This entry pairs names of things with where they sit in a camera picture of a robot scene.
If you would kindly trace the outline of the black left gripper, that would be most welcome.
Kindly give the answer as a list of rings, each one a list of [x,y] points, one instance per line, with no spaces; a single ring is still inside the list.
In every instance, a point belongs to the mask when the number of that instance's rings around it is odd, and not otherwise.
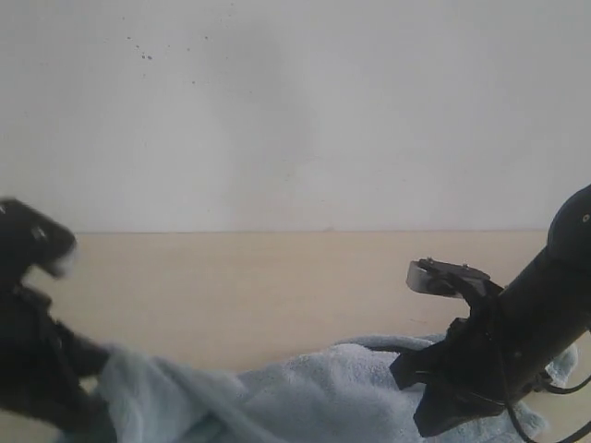
[[[1,409],[83,442],[116,442],[108,402],[80,384],[112,353],[54,319],[51,305],[24,285],[1,294]]]

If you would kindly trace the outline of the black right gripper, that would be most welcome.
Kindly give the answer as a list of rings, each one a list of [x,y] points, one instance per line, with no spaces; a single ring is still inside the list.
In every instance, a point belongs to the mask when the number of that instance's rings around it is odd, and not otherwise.
[[[521,314],[519,298],[503,294],[469,318],[454,320],[443,341],[393,361],[390,370],[399,389],[425,386],[413,415],[420,436],[435,437],[499,415],[522,399],[522,387],[510,383],[502,350]]]

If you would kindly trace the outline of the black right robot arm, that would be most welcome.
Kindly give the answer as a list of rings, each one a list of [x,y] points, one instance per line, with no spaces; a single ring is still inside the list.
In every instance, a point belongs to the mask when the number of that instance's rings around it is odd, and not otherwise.
[[[566,394],[544,372],[590,330],[589,187],[562,204],[544,247],[507,286],[432,258],[412,261],[406,284],[416,293],[461,297],[470,308],[442,341],[403,352],[390,367],[399,389],[425,387],[414,414],[422,437],[502,413],[515,421],[515,404],[536,389]]]

